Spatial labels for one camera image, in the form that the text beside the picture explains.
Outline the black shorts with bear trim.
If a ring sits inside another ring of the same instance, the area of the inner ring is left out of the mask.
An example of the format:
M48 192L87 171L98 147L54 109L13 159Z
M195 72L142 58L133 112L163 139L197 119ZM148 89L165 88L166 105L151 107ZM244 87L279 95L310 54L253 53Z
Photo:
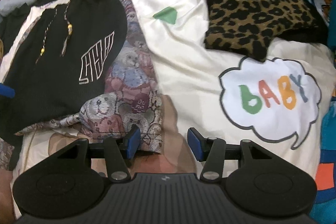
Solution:
M69 0L45 9L1 66L1 138L80 123L93 141L132 126L143 151L162 151L162 102L131 0Z

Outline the cream cartoon bed sheet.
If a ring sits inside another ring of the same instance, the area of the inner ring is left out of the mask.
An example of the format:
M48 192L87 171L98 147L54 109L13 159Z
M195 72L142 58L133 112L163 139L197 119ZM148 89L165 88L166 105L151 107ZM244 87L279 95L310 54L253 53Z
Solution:
M131 0L162 94L162 152L132 172L200 172L187 130L238 144L251 139L315 178L329 108L331 54L322 44L274 39L263 63L202 45L206 0Z

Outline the leopard print cloth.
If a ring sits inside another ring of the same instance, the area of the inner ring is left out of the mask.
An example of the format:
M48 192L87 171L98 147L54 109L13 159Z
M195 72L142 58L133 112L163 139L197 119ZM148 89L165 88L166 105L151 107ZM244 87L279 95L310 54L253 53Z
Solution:
M321 30L305 0L207 0L208 50L266 60L274 38L312 43Z

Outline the teal cartoon blanket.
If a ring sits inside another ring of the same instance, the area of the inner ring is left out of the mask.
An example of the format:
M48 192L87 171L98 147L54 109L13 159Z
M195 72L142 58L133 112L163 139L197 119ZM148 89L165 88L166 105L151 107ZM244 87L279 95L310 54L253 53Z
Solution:
M321 122L321 152L315 176L318 190L310 217L317 223L335 223L335 0L308 1L325 24L317 38L330 50L332 70L320 78L330 84L330 104Z

